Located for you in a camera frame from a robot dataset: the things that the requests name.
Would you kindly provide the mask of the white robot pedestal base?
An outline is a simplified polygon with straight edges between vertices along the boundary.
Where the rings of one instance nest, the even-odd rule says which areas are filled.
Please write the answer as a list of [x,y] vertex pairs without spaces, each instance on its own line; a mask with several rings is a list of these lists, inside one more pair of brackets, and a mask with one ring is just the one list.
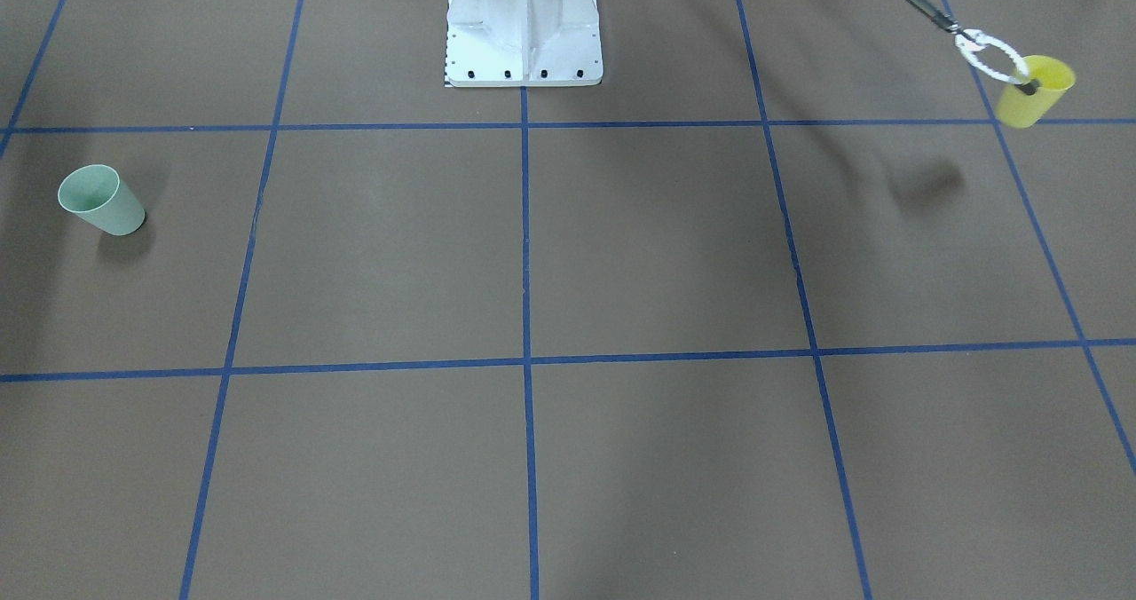
[[588,88],[604,78],[599,0],[446,0],[449,88]]

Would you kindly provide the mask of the green plastic cup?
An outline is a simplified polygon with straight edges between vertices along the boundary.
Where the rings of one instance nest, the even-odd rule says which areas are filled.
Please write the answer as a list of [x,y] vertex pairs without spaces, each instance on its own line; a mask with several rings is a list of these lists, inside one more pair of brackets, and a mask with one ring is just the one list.
[[89,164],[65,176],[57,191],[62,209],[108,235],[122,238],[147,222],[147,209],[118,170]]

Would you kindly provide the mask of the yellow plastic cup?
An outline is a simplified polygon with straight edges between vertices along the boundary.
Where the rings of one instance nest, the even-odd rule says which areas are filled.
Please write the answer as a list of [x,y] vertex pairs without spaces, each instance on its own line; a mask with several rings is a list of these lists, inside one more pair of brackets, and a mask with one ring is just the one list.
[[1009,83],[994,107],[995,118],[1014,130],[1033,127],[1077,82],[1075,70],[1062,59],[1026,55],[1024,61],[1028,68],[1025,85],[1033,86],[1031,93],[1026,93],[1018,83]]

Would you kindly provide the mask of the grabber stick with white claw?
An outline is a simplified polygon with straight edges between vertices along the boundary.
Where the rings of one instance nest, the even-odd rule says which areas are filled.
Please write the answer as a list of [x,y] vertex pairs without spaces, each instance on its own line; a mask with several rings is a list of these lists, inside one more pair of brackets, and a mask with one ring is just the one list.
[[[1036,95],[1039,92],[1039,80],[1034,76],[1030,66],[1025,59],[1025,55],[1019,53],[1014,47],[1006,44],[1001,38],[989,36],[985,31],[977,28],[964,28],[953,15],[945,13],[939,5],[930,0],[902,0],[930,20],[933,25],[953,38],[958,53],[969,63],[974,69],[982,70],[991,80],[1006,83],[1025,95]],[[1006,55],[1006,59],[1012,65],[1012,70],[995,69],[982,57],[984,51],[995,49]]]

